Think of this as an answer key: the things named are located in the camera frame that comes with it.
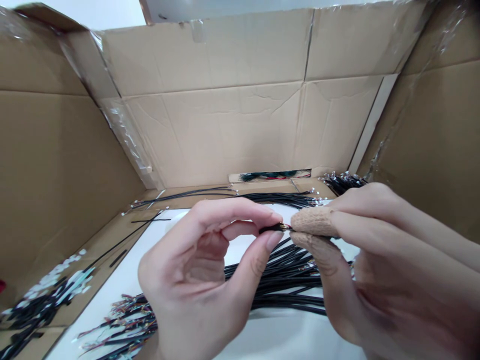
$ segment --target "wire connector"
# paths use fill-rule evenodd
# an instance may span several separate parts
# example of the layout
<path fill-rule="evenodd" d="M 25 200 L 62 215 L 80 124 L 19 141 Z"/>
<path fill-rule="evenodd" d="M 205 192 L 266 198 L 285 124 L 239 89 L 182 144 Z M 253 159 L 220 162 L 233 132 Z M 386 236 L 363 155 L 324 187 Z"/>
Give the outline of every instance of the wire connector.
<path fill-rule="evenodd" d="M 290 225 L 284 224 L 283 222 L 279 222 L 278 224 L 275 224 L 273 226 L 266 226 L 261 228 L 258 233 L 263 234 L 266 231 L 281 231 L 281 232 L 286 232 L 289 230 L 293 230 L 293 228 Z"/>

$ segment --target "hand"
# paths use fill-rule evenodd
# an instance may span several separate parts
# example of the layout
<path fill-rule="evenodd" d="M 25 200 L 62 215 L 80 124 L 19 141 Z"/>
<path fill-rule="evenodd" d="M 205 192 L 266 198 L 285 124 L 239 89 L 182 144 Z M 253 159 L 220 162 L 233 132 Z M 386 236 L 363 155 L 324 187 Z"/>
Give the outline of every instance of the hand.
<path fill-rule="evenodd" d="M 480 245 L 379 183 L 350 189 L 328 208 L 330 214 L 315 208 L 294 215 L 299 232 L 290 236 L 315 257 L 328 318 L 340 336 L 369 357 L 478 356 Z M 305 212 L 318 221 L 329 217 L 330 230 L 361 249 L 356 281 L 340 251 L 311 235 L 321 235 L 313 221 L 294 226 Z"/>
<path fill-rule="evenodd" d="M 197 203 L 141 259 L 138 279 L 158 322 L 140 358 L 210 360 L 244 328 L 282 216 L 245 198 Z M 255 235 L 229 281 L 229 241 Z"/>

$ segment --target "cardboard flap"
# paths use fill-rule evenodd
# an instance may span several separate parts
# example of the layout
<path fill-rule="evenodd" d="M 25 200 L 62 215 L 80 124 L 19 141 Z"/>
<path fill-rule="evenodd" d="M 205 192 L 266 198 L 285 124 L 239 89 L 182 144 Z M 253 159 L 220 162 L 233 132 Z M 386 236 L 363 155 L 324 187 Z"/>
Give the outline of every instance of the cardboard flap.
<path fill-rule="evenodd" d="M 307 80 L 401 70 L 426 19 L 426 1 L 385 1 L 315 11 Z"/>
<path fill-rule="evenodd" d="M 15 11 L 65 33 L 87 30 L 85 26 L 42 2 L 20 5 Z"/>
<path fill-rule="evenodd" d="M 318 177 L 345 171 L 374 103 L 382 76 L 305 84 L 295 141 L 295 168 Z"/>
<path fill-rule="evenodd" d="M 292 164 L 301 82 L 174 92 L 128 99 L 167 188 L 214 185 L 233 173 Z"/>
<path fill-rule="evenodd" d="M 122 97 L 301 81 L 313 12 L 107 30 L 103 54 Z"/>
<path fill-rule="evenodd" d="M 2 10 L 0 33 L 0 90 L 87 95 L 50 28 Z"/>

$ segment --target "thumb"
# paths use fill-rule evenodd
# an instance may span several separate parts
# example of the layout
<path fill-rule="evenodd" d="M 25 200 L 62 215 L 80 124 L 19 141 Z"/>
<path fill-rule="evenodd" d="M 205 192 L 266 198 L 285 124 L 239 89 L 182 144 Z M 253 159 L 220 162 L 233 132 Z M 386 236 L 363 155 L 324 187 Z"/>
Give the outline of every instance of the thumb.
<path fill-rule="evenodd" d="M 345 340 L 360 345 L 356 330 L 359 307 L 352 273 L 340 249 L 329 237 L 291 231 L 293 243 L 312 254 L 321 276 L 325 309 L 333 328 Z"/>
<path fill-rule="evenodd" d="M 270 254 L 283 235 L 281 231 L 266 231 L 250 244 L 228 281 L 229 291 L 237 299 L 249 304 L 254 300 Z"/>

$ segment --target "white table surface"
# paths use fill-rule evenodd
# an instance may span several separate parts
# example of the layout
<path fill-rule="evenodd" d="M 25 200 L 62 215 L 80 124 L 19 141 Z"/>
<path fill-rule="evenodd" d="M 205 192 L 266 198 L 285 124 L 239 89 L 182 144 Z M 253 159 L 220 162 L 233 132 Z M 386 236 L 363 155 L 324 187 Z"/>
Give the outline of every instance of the white table surface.
<path fill-rule="evenodd" d="M 283 205 L 268 205 L 282 214 L 284 222 L 297 210 Z M 187 210 L 167 210 L 159 219 L 171 219 Z M 78 319 L 64 332 L 58 343 L 46 357 L 47 360 L 77 359 L 84 339 L 73 342 L 81 332 L 90 330 L 104 321 L 112 303 L 121 299 L 121 294 L 137 295 L 142 292 L 137 279 L 137 268 L 143 254 L 166 233 L 170 221 L 153 222 L 130 249 L 117 269 L 105 282 Z M 225 265 L 240 261 L 247 247 L 254 240 L 251 235 L 242 235 L 230 242 L 225 256 Z M 351 260 L 358 248 L 338 240 L 337 245 Z M 313 289 L 310 295 L 322 295 L 321 289 Z M 93 360 L 106 352 L 91 351 L 81 357 Z M 251 313 L 245 329 L 219 354 L 215 360 L 365 360 L 362 349 L 352 345 L 335 332 L 325 316 L 294 309 L 258 309 Z"/>

